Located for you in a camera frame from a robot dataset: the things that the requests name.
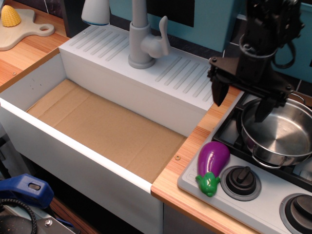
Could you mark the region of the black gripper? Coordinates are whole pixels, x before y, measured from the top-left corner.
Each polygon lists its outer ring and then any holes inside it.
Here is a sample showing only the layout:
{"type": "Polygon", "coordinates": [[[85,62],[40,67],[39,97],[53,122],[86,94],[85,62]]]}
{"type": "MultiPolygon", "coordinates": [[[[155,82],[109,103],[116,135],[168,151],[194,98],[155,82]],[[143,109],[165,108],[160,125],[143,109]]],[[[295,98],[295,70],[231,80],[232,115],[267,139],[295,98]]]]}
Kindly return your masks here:
{"type": "Polygon", "coordinates": [[[262,122],[274,107],[284,106],[293,86],[272,68],[274,56],[242,52],[237,58],[211,57],[207,77],[212,82],[214,103],[220,106],[233,86],[261,98],[255,122],[262,122]]]}

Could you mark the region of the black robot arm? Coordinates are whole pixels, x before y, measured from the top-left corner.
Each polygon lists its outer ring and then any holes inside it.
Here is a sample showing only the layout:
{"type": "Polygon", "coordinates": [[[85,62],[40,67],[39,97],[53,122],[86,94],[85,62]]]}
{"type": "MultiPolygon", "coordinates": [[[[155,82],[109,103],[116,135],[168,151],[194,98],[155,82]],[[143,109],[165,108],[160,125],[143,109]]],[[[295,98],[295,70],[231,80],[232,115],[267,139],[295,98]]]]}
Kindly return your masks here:
{"type": "Polygon", "coordinates": [[[239,39],[237,58],[212,57],[208,78],[214,103],[220,106],[230,86],[260,98],[255,121],[262,122],[274,108],[285,106],[293,86],[273,70],[295,62],[293,40],[304,28],[299,0],[248,0],[247,24],[239,39]]]}

